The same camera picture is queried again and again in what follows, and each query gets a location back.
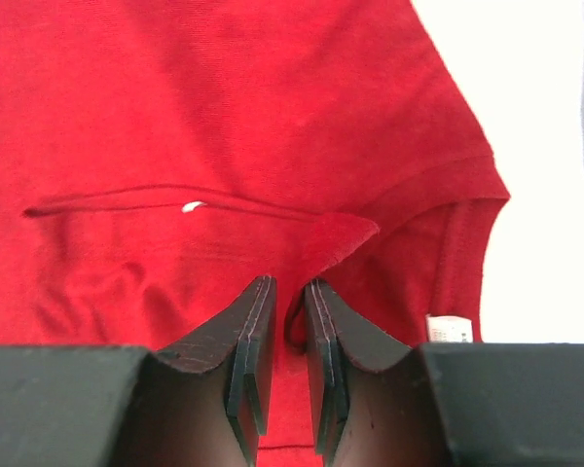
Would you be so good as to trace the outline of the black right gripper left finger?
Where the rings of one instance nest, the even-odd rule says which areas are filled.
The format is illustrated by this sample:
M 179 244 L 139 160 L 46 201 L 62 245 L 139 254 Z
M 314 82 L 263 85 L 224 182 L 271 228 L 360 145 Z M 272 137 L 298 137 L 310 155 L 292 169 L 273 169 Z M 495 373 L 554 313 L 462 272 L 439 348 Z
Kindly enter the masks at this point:
M 256 277 L 224 310 L 156 353 L 180 379 L 189 466 L 254 466 L 267 433 L 276 280 Z

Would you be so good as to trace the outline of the red t shirt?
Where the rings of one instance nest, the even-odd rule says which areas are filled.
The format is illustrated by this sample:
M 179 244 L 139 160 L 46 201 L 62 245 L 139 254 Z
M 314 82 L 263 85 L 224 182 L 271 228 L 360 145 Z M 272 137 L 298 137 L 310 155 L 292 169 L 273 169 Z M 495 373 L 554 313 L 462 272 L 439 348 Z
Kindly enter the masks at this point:
M 407 1 L 0 1 L 0 343 L 160 348 L 275 277 L 260 459 L 314 464 L 301 294 L 480 330 L 508 200 Z

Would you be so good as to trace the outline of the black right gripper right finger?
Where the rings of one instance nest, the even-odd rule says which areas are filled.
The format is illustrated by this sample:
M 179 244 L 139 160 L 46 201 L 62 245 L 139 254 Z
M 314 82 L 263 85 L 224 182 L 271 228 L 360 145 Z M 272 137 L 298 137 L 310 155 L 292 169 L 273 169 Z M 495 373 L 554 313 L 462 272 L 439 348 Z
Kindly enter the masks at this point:
M 354 311 L 324 280 L 304 289 L 315 451 L 325 466 L 448 466 L 420 350 Z

